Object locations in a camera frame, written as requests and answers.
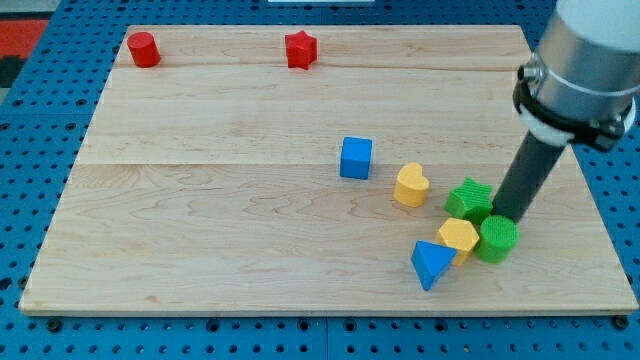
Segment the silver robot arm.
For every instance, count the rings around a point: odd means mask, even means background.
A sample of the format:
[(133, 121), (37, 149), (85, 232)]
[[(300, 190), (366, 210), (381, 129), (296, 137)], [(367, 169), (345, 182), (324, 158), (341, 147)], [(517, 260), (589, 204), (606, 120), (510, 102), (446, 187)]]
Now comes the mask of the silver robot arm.
[(639, 90), (639, 0), (557, 2), (512, 98), (527, 133), (493, 199), (514, 222), (564, 149), (610, 151), (630, 130)]

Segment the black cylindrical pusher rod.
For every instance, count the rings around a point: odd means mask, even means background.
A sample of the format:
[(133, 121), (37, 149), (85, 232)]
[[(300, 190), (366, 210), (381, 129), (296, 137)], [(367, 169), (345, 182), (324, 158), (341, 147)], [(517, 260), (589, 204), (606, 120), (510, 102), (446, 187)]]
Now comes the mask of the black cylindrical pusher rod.
[(493, 199), (493, 215), (518, 223), (566, 146), (552, 146), (527, 132)]

